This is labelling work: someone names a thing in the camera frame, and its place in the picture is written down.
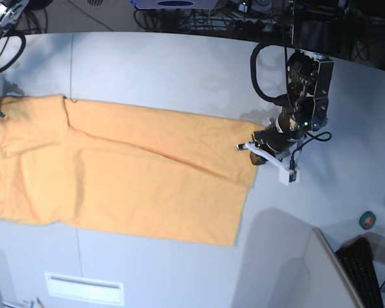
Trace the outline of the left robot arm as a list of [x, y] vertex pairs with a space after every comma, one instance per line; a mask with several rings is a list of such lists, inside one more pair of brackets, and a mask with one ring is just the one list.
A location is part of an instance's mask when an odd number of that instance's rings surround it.
[[341, 51], [343, 22], [348, 1], [290, 1], [291, 45], [295, 51], [284, 55], [286, 93], [266, 95], [257, 81], [257, 57], [274, 45], [272, 40], [259, 42], [250, 57], [251, 81], [264, 101], [281, 107], [277, 118], [252, 133], [252, 139], [238, 144], [237, 150], [250, 152], [252, 164], [269, 162], [278, 169], [282, 184], [297, 182], [296, 161], [312, 141], [328, 142], [332, 135], [322, 129], [327, 124], [329, 89], [334, 68], [333, 55]]

